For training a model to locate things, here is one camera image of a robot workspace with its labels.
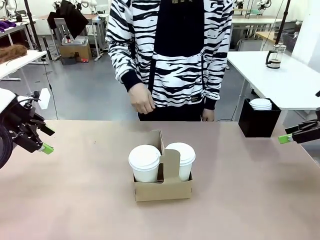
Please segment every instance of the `cardboard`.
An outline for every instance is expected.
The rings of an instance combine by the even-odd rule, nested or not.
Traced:
[[[82,62],[82,59],[87,59],[88,61],[92,59],[89,43],[87,43],[85,46],[61,45],[59,47],[59,51],[60,51],[61,57],[69,58],[69,57],[76,56],[75,60],[80,63]]]
[[[134,180],[136,202],[189,199],[192,195],[193,178],[182,182],[179,178],[180,153],[165,149],[160,131],[151,131],[146,135],[146,143],[153,145],[161,152],[157,183],[137,182]]]

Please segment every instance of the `person's right hand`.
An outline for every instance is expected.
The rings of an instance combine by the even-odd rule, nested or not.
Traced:
[[[137,83],[130,88],[128,93],[131,105],[138,113],[148,114],[156,108],[151,92],[145,88],[143,83]]]

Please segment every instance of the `brown fur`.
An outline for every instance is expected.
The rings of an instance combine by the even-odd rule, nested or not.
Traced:
[[[27,55],[27,48],[23,45],[12,45],[0,48],[0,64]]]

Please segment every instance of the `glass coffee pot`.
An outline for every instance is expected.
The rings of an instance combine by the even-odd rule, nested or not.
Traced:
[[[270,69],[279,69],[286,48],[287,46],[285,45],[274,45],[273,49],[270,50],[268,55],[266,56],[266,66]]]

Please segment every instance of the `gray floor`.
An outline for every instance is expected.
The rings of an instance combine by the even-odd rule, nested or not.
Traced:
[[[216,104],[216,120],[230,119],[237,105],[243,78],[230,64],[221,88],[221,100]],[[128,94],[123,85],[115,80],[114,69],[109,56],[104,55],[98,62],[77,63],[62,66],[60,61],[50,62],[46,66],[48,79],[52,85],[58,118],[62,120],[137,120]],[[19,95],[48,88],[43,65],[27,65],[23,68],[27,83],[0,81],[0,88],[9,89]],[[254,98],[248,90],[248,98]],[[47,120],[55,119],[53,101],[47,110],[40,114]],[[295,112],[290,112],[285,127],[297,125],[303,119]],[[304,144],[305,149],[315,158],[320,156],[319,142]]]

